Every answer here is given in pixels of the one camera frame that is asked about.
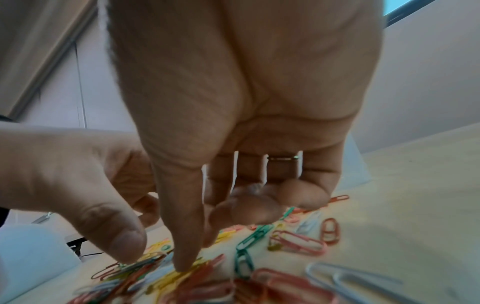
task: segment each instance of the human hand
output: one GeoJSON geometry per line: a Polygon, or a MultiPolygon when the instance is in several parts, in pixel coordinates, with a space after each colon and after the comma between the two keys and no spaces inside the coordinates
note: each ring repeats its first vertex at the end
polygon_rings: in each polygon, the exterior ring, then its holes
{"type": "Polygon", "coordinates": [[[380,0],[115,0],[106,12],[178,270],[221,228],[328,203],[380,56],[380,0]],[[299,151],[302,169],[283,160],[299,151]]]}
{"type": "Polygon", "coordinates": [[[59,213],[122,263],[143,254],[160,204],[137,135],[0,123],[0,141],[2,207],[59,213]]]}

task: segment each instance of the plastic container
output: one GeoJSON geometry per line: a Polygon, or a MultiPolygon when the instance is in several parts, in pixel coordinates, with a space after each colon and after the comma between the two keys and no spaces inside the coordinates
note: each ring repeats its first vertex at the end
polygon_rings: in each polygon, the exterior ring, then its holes
{"type": "Polygon", "coordinates": [[[372,180],[359,148],[351,135],[348,134],[343,152],[343,169],[340,182],[335,191],[348,190],[366,184],[372,180]]]}

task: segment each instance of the wall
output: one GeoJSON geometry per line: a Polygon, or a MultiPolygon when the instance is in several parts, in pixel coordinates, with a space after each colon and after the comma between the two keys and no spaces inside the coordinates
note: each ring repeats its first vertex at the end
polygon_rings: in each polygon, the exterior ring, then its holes
{"type": "Polygon", "coordinates": [[[388,27],[353,128],[362,153],[480,122],[480,1],[436,0],[388,27]]]}

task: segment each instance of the ceiling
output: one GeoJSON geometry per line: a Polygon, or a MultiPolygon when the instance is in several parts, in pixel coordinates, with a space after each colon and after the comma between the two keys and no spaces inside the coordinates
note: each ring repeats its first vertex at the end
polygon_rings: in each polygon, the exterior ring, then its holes
{"type": "Polygon", "coordinates": [[[0,63],[27,20],[32,7],[39,1],[0,0],[0,63]]]}

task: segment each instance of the wooden table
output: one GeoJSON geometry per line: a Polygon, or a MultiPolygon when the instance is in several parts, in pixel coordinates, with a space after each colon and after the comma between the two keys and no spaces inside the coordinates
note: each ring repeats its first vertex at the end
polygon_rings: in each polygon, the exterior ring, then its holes
{"type": "MultiPolygon", "coordinates": [[[[263,240],[251,251],[255,265],[302,275],[308,263],[321,260],[399,278],[405,293],[424,303],[480,303],[480,124],[375,151],[365,160],[373,182],[337,193],[351,199],[322,209],[322,218],[341,224],[338,245],[313,258],[269,252],[263,240]]],[[[222,271],[232,275],[235,245],[248,234],[244,229],[204,255],[226,253],[222,271]]],[[[149,232],[149,244],[169,236],[158,228],[149,232]]],[[[12,303],[67,303],[112,263],[100,256],[12,303]]]]}

